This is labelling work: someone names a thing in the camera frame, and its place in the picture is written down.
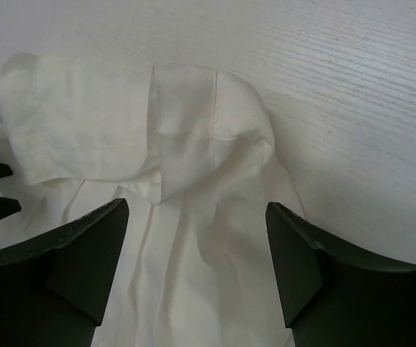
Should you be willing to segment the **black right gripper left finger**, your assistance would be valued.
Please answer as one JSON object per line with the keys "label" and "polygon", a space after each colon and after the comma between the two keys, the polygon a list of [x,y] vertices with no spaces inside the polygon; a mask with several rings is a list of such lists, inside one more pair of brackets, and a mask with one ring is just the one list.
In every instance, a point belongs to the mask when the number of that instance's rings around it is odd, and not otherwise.
{"label": "black right gripper left finger", "polygon": [[109,300],[129,219],[117,198],[0,249],[0,346],[90,346]]}

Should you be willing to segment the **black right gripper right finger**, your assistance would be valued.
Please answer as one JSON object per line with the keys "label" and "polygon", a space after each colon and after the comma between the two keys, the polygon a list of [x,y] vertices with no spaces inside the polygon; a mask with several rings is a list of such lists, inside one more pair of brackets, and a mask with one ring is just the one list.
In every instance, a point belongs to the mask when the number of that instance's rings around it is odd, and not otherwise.
{"label": "black right gripper right finger", "polygon": [[416,346],[416,265],[340,239],[277,202],[266,227],[296,346]]}

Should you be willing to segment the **white pleated skirt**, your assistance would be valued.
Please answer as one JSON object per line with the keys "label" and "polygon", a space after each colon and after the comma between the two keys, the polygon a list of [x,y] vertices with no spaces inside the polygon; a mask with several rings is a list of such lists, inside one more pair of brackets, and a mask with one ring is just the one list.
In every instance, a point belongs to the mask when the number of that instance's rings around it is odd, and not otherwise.
{"label": "white pleated skirt", "polygon": [[11,55],[0,66],[0,248],[117,197],[130,209],[94,346],[291,346],[266,206],[299,197],[256,89],[217,69]]}

